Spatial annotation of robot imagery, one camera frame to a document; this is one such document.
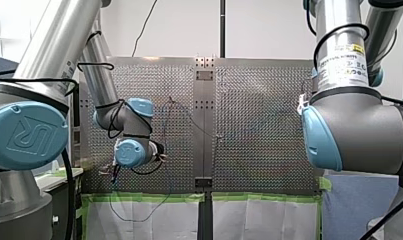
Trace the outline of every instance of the green tape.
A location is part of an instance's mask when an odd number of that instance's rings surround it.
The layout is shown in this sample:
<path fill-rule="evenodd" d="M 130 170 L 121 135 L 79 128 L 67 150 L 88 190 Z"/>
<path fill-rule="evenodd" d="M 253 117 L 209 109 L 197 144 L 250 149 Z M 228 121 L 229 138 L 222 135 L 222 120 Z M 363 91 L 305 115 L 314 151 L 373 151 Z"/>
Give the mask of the green tape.
<path fill-rule="evenodd" d="M 329 180 L 325 177 L 319 177 L 319 188 L 330 192 L 332 190 L 331 180 Z"/>
<path fill-rule="evenodd" d="M 296 196 L 270 193 L 213 193 L 213 201 L 262 200 L 272 202 L 318 203 L 320 196 Z"/>
<path fill-rule="evenodd" d="M 151 202 L 160 203 L 164 201 L 167 195 L 163 194 L 146 194 L 146 193 L 124 193 L 113 192 L 109 194 L 89 194 L 83 195 L 82 198 L 88 199 L 89 202 Z M 184 203 L 184 202 L 202 202 L 203 194 L 171 194 L 165 203 Z"/>
<path fill-rule="evenodd" d="M 82 194 L 82 239 L 86 240 L 89 205 L 102 202 L 151 202 L 160 203 L 167 195 L 114 192 L 109 194 Z M 204 194 L 171 194 L 165 203 L 197 203 L 204 201 Z"/>

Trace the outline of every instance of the silver robot arm segment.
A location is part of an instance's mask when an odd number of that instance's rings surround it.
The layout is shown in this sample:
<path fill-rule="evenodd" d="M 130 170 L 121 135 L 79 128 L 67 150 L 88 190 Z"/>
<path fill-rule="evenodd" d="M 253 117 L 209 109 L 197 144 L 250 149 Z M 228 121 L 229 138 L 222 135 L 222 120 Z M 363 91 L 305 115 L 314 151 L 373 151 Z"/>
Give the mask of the silver robot arm segment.
<path fill-rule="evenodd" d="M 68 141 L 64 97 L 100 0 L 52 0 L 13 78 L 0 82 L 0 169 L 30 170 L 55 160 Z"/>
<path fill-rule="evenodd" d="M 93 121 L 100 128 L 123 131 L 123 138 L 115 146 L 115 161 L 134 168 L 155 160 L 164 154 L 163 146 L 150 141 L 153 104 L 147 99 L 119 99 L 111 75 L 111 69 L 91 63 L 106 63 L 103 50 L 103 35 L 95 23 L 86 48 L 83 51 L 81 68 L 96 108 Z"/>
<path fill-rule="evenodd" d="M 366 41 L 369 85 L 379 86 L 383 79 L 381 62 L 391 44 L 403 16 L 403 1 L 370 1 L 366 25 L 370 37 Z"/>
<path fill-rule="evenodd" d="M 391 207 L 398 209 L 403 200 L 403 102 L 384 106 L 370 86 L 382 81 L 380 63 L 401 19 L 403 0 L 369 0 L 368 27 L 361 24 L 360 0 L 307 1 L 317 18 L 319 75 L 318 92 L 302 112 L 308 159 L 318 168 L 400 176 Z M 403 240 L 403 211 L 387 216 L 385 239 Z"/>

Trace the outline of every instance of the pegboard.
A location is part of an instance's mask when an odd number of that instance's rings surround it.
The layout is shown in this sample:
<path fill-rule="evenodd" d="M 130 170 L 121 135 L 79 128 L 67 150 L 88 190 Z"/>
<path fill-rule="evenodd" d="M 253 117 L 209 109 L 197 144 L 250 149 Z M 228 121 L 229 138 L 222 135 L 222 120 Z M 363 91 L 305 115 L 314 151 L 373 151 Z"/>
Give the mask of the pegboard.
<path fill-rule="evenodd" d="M 213 191 L 314 194 L 299 95 L 310 91 L 311 63 L 216 61 Z"/>
<path fill-rule="evenodd" d="M 109 59 L 116 66 L 119 97 L 154 102 L 154 140 L 164 143 L 167 122 L 170 156 L 167 171 L 150 176 L 122 171 L 117 189 L 167 193 L 170 176 L 173 193 L 195 192 L 195 178 L 206 177 L 213 191 L 315 194 L 317 172 L 307 161 L 296 112 L 298 96 L 310 85 L 311 62 L 210 59 L 208 65 L 208 60 Z M 87 101 L 81 106 L 81 151 L 90 162 L 83 190 L 109 192 L 111 177 L 99 169 L 111 163 L 115 140 L 93 125 L 94 107 L 81 85 L 81 102 Z M 170 97 L 180 105 L 163 108 Z"/>

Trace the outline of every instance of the warning label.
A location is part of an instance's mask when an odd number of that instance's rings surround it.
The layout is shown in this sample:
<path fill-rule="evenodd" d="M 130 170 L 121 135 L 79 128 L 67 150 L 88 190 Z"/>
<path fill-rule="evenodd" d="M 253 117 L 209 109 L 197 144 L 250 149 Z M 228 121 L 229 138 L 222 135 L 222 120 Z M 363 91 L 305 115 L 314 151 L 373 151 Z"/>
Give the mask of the warning label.
<path fill-rule="evenodd" d="M 319 63 L 319 76 L 321 82 L 330 81 L 361 81 L 367 82 L 367 63 L 361 49 L 335 52 L 335 55 L 323 58 Z"/>
<path fill-rule="evenodd" d="M 64 67 L 63 74 L 61 75 L 61 78 L 68 78 L 71 79 L 74 75 L 74 71 L 76 70 L 76 65 L 72 63 L 71 61 L 67 61 L 66 66 Z M 57 85 L 58 90 L 60 91 L 67 91 L 69 86 L 69 82 L 61 82 L 60 84 Z"/>

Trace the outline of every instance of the white cloth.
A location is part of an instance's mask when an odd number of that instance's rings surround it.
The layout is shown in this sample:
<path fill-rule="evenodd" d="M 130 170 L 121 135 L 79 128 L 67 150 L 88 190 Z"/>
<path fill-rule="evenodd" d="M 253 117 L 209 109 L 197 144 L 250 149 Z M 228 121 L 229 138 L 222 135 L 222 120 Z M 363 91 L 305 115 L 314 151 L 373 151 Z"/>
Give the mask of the white cloth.
<path fill-rule="evenodd" d="M 214 202 L 214 239 L 315 240 L 317 207 L 263 200 Z"/>

